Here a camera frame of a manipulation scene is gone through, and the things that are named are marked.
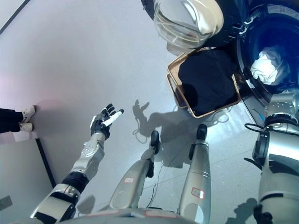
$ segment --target white floor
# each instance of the white floor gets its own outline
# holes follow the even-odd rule
[[[57,182],[89,139],[92,116],[108,103],[125,110],[111,127],[105,158],[82,195],[77,215],[107,205],[122,175],[148,147],[146,137],[153,128],[161,132],[162,149],[139,205],[148,204],[159,180],[152,206],[177,211],[189,147],[198,124],[205,123],[211,223],[255,223],[250,215],[260,172],[243,160],[251,157],[257,137],[243,127],[252,119],[242,102],[201,120],[178,110],[165,78],[174,58],[141,2],[134,0],[31,1],[0,36],[0,107],[37,105],[35,133],[13,138],[39,137]],[[149,102],[144,115],[151,118],[140,132],[134,132],[138,124],[132,111],[137,99],[140,106]]]

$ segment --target shoe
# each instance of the shoe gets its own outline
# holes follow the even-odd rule
[[[33,124],[31,123],[20,124],[20,130],[24,132],[31,132],[33,131]]]
[[[36,109],[33,105],[31,105],[29,109],[22,110],[24,119],[21,121],[21,123],[28,123],[35,113]]]

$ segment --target sticker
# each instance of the sticker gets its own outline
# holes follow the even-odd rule
[[[273,14],[283,14],[283,15],[288,15],[296,20],[299,20],[299,13],[296,12],[295,10],[285,7],[285,6],[278,6],[278,5],[270,5],[268,6],[268,13]]]
[[[92,214],[88,214],[86,215],[87,217],[91,217],[91,216],[109,216],[109,215],[115,215],[117,213],[119,213],[119,210],[105,210],[105,211],[99,211],[99,212],[95,212]]]
[[[134,182],[134,178],[126,178],[125,179],[125,183],[133,183]]]
[[[160,210],[149,210],[145,212],[147,217],[163,217],[163,218],[178,218],[174,212],[160,211]]]
[[[196,196],[196,197],[200,198],[200,199],[203,199],[204,196],[205,196],[204,191],[202,191],[201,189],[198,189],[198,188],[192,188],[191,194],[193,196]]]

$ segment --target black cloth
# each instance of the black cloth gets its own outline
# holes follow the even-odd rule
[[[219,49],[204,50],[189,56],[180,66],[178,77],[184,96],[199,116],[235,101],[232,80],[237,66]]]
[[[23,119],[22,112],[0,108],[0,133],[19,132],[19,122]]]

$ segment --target wicker basket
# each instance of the wicker basket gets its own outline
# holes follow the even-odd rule
[[[240,101],[241,101],[241,95],[240,95],[240,92],[239,92],[239,89],[238,89],[238,85],[237,85],[237,81],[235,79],[235,76],[232,75],[232,79],[234,81],[234,86],[235,86],[235,91],[236,91],[236,94],[237,94],[237,100],[231,104],[228,104],[228,105],[225,105],[221,108],[218,108],[216,110],[213,110],[213,111],[210,111],[208,113],[205,113],[205,114],[202,114],[202,115],[199,115],[199,116],[196,116],[194,111],[192,110],[192,108],[190,107],[188,101],[186,100],[185,96],[184,96],[184,90],[183,90],[183,87],[182,87],[182,82],[181,80],[179,79],[178,77],[178,71],[179,71],[179,67],[180,65],[186,60],[186,58],[191,55],[191,54],[194,54],[194,53],[197,53],[199,51],[203,51],[203,50],[206,50],[205,48],[201,48],[201,49],[197,49],[197,50],[194,50],[192,51],[191,53],[189,54],[186,54],[186,53],[183,53],[181,54],[179,57],[177,57],[173,62],[171,62],[168,67],[167,67],[167,71],[168,71],[168,74],[167,74],[167,81],[168,81],[168,84],[171,88],[171,91],[175,97],[175,100],[177,102],[177,105],[180,107],[180,108],[188,108],[189,112],[191,113],[191,115],[195,118],[202,118],[206,115],[209,115],[209,114],[212,114],[218,110],[221,110],[221,109],[224,109],[224,108],[227,108],[227,107],[230,107],[230,106],[233,106],[233,105],[236,105],[238,104]]]

